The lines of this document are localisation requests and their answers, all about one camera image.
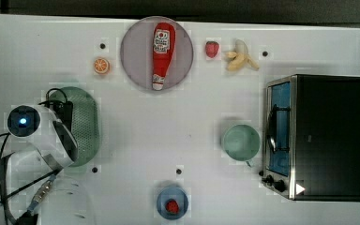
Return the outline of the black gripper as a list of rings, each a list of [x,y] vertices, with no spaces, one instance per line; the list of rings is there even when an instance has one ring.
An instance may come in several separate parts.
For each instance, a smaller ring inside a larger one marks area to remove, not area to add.
[[[39,127],[56,133],[71,130],[73,104],[70,101],[45,100],[38,104]]]

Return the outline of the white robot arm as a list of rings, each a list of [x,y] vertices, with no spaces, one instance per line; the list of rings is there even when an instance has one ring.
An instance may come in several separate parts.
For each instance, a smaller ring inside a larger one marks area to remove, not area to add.
[[[25,143],[0,158],[0,203],[9,225],[96,225],[85,188],[65,176],[78,158],[78,144],[54,111],[19,105],[7,117],[7,131]]]

